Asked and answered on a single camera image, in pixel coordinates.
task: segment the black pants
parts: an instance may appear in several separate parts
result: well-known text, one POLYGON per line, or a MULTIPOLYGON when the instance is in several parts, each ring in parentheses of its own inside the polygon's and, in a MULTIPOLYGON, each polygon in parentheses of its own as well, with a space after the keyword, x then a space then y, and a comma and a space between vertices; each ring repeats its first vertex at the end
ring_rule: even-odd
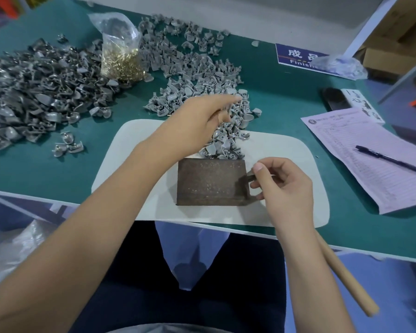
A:
POLYGON ((178 288, 154 222, 136 221, 72 333, 146 323, 284 331, 285 264, 276 240, 231 234, 192 291, 178 288))

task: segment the black phone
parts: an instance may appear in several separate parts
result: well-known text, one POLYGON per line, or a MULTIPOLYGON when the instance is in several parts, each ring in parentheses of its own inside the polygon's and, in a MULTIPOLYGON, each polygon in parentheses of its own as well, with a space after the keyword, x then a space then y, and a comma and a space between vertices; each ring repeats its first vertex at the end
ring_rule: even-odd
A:
POLYGON ((343 110, 352 107, 340 89, 328 87, 320 89, 320 94, 327 104, 327 111, 343 110))

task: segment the right hand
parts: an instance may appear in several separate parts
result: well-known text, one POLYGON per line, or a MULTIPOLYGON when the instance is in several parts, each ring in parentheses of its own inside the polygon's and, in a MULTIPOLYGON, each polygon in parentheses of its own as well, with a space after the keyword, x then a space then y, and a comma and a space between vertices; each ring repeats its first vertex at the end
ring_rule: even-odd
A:
POLYGON ((250 187, 262 189, 257 199, 265 199, 276 230, 314 229, 313 183, 294 162, 266 157, 255 163, 253 172, 257 180, 250 187))

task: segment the hand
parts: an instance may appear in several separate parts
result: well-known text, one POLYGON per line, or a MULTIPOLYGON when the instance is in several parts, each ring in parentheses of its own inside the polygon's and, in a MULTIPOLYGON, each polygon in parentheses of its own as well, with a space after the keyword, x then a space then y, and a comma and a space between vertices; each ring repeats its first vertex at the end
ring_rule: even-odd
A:
POLYGON ((314 228, 313 183, 294 162, 266 157, 255 163, 253 172, 257 180, 250 187, 262 189, 257 199, 265 199, 276 230, 314 228))
POLYGON ((197 153, 211 140, 222 122, 230 122, 227 108, 241 100, 233 95, 203 95, 188 98, 150 138, 167 147, 178 160, 197 153))

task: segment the white mat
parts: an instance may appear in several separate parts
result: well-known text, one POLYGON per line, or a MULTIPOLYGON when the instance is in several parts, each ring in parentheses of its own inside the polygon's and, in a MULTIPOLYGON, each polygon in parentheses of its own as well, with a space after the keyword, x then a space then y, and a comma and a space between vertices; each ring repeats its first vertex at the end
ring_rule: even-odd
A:
MULTIPOLYGON (((94 192, 125 161, 134 147, 152 134, 161 123, 160 120, 150 119, 137 119, 125 123, 115 135, 103 159, 91 192, 94 192)), ((327 224, 330 218, 330 205, 316 162, 308 147, 302 141, 286 135, 249 133, 249 140, 237 143, 245 154, 247 171, 263 157, 290 158, 313 180, 315 227, 327 224)), ((257 195, 260 189, 250 191, 251 195, 257 195)), ((177 164, 154 186, 137 219, 272 226, 264 201, 245 207, 176 206, 176 194, 177 164)))

